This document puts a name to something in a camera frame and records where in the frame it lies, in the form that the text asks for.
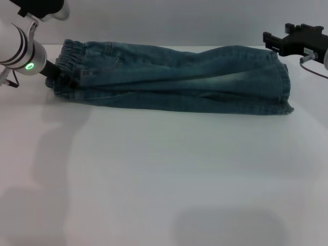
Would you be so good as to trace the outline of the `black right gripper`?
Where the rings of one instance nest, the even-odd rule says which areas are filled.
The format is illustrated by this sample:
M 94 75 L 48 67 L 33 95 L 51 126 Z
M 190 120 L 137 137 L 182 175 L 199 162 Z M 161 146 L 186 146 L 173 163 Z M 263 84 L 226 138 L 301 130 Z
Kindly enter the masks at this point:
M 286 23 L 287 36 L 283 39 L 268 32 L 264 32 L 262 37 L 265 47 L 279 51 L 280 56 L 317 53 L 319 57 L 324 57 L 327 51 L 327 35 L 322 33 L 323 30 L 323 26 Z

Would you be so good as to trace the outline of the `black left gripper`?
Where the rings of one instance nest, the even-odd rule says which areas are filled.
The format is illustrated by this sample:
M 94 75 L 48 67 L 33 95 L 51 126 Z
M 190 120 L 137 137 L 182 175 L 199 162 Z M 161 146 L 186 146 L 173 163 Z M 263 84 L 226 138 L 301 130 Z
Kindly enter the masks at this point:
M 56 80 L 59 89 L 78 89 L 79 83 L 70 75 L 62 73 L 61 69 L 50 61 L 46 61 L 40 74 L 48 79 Z

